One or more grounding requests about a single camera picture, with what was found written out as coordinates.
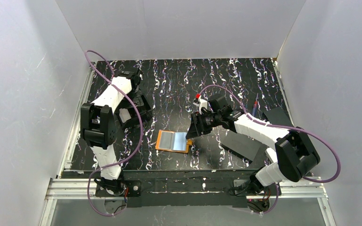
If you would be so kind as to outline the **orange card holder wallet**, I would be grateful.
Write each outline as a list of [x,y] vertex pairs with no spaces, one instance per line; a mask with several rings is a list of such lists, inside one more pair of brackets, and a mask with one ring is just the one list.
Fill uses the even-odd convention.
[[159,130],[155,149],[174,153],[188,153],[192,140],[186,139],[186,132]]

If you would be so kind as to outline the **black box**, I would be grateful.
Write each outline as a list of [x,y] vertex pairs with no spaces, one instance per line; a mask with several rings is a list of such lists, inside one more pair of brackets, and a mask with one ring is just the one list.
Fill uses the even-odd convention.
[[[133,104],[135,105],[137,111],[140,114],[142,122],[148,122],[149,120],[151,120],[153,117],[153,109],[150,106],[145,95],[140,90],[138,90],[138,92],[132,93],[130,97],[132,98]],[[121,108],[128,109],[130,112],[131,119],[128,120],[126,123],[122,123],[119,118],[119,109]],[[124,97],[115,110],[115,115],[118,118],[122,129],[129,129],[140,125],[137,111],[134,109],[132,104]]]

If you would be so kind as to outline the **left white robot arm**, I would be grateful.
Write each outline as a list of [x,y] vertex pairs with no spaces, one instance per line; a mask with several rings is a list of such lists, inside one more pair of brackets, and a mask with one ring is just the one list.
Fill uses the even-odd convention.
[[141,95],[141,78],[140,69],[119,70],[97,99],[81,106],[81,138],[96,155],[100,170],[100,179],[96,182],[113,193],[121,192],[124,187],[122,169],[114,150],[120,128],[115,118],[119,118],[122,126],[142,122],[143,101],[136,100]]

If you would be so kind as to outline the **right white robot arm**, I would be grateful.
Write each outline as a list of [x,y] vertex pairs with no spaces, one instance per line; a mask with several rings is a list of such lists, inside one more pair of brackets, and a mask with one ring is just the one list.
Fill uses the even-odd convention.
[[289,180],[298,182],[320,163],[320,157],[308,135],[296,130],[275,128],[241,110],[232,109],[224,97],[203,100],[197,95],[193,101],[198,112],[191,115],[186,139],[209,134],[222,126],[268,146],[276,152],[277,160],[255,171],[247,182],[250,189],[262,189],[271,184]]

